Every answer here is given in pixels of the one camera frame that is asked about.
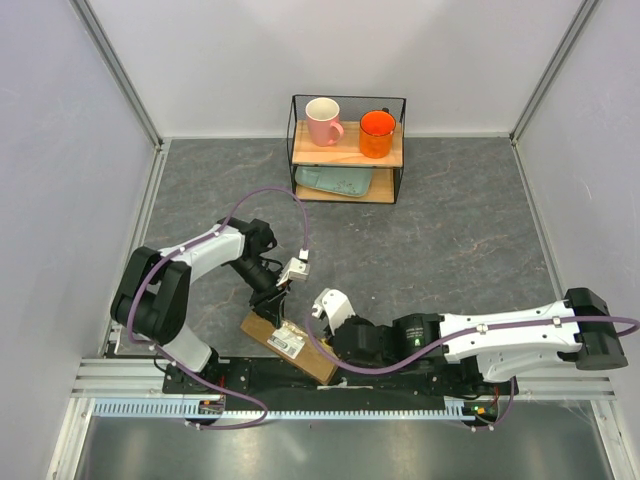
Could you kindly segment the brown cardboard express box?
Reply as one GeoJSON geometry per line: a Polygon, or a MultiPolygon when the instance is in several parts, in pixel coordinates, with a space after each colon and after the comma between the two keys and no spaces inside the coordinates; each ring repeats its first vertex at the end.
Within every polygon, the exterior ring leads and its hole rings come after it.
{"type": "Polygon", "coordinates": [[[270,321],[250,313],[241,330],[321,385],[328,385],[337,371],[337,366],[312,344],[311,337],[293,322],[282,320],[276,328],[270,321]]]}

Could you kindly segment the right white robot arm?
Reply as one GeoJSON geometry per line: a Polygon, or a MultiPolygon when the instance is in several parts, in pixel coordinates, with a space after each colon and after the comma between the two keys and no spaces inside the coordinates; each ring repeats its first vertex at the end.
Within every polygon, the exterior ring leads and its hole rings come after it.
{"type": "Polygon", "coordinates": [[[483,392],[529,370],[571,363],[582,371],[628,364],[618,320],[606,302],[587,288],[529,310],[484,315],[405,315],[375,325],[357,315],[336,289],[315,300],[313,317],[325,318],[338,365],[363,375],[450,372],[467,392],[483,392]]]}

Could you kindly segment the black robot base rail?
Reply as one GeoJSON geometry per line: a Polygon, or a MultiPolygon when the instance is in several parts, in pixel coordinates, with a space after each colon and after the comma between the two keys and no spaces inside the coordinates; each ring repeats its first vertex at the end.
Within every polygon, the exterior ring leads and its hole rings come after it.
{"type": "Polygon", "coordinates": [[[470,362],[434,372],[363,376],[338,369],[327,385],[276,358],[231,358],[200,374],[204,380],[255,398],[270,411],[441,410],[444,399],[518,394],[516,383],[490,384],[470,362]]]}

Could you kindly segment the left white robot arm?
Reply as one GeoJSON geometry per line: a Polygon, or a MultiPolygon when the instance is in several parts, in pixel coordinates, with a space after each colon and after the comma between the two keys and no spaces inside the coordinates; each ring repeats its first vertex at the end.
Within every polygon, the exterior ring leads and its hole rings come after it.
{"type": "Polygon", "coordinates": [[[251,309],[275,327],[281,325],[287,288],[278,284],[283,267],[273,271],[271,261],[262,257],[277,245],[268,223],[232,218],[219,235],[208,231],[197,240],[200,244],[192,249],[176,246],[178,254],[154,274],[151,283],[158,289],[142,293],[132,330],[186,367],[185,382],[196,392],[208,393],[219,382],[218,353],[186,324],[191,284],[219,266],[230,266],[253,290],[251,309]]]}

